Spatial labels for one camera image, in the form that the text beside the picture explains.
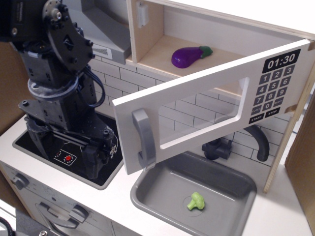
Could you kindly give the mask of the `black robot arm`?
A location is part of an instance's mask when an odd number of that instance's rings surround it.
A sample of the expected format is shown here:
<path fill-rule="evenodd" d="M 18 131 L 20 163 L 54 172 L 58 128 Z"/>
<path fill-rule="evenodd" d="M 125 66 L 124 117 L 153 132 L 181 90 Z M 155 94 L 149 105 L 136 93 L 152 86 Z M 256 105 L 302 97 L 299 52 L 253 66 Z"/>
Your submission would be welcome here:
<path fill-rule="evenodd" d="M 31 100 L 22 101 L 28 133 L 45 159 L 66 142 L 81 149 L 90 179 L 116 152 L 115 134 L 96 114 L 100 79 L 91 71 L 93 43 L 72 22 L 60 0 L 3 0 L 0 39 L 20 54 L 29 75 Z"/>

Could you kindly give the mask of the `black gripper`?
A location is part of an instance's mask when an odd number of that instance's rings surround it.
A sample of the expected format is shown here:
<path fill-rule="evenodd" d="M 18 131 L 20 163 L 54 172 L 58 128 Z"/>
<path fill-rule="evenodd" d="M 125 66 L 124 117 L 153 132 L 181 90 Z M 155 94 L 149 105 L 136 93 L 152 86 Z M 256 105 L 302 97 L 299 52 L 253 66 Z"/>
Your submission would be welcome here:
<path fill-rule="evenodd" d="M 29 80 L 28 89 L 34 99 L 22 101 L 19 107 L 27 114 L 25 121 L 32 141 L 42 156 L 50 160 L 56 154 L 56 138 L 50 128 L 70 131 L 82 119 L 96 113 L 94 82 L 88 76 L 81 76 L 59 88 L 50 88 Z M 103 150 L 92 145 L 83 148 L 82 157 L 89 179 L 98 178 L 100 170 L 109 161 L 109 156 Z"/>

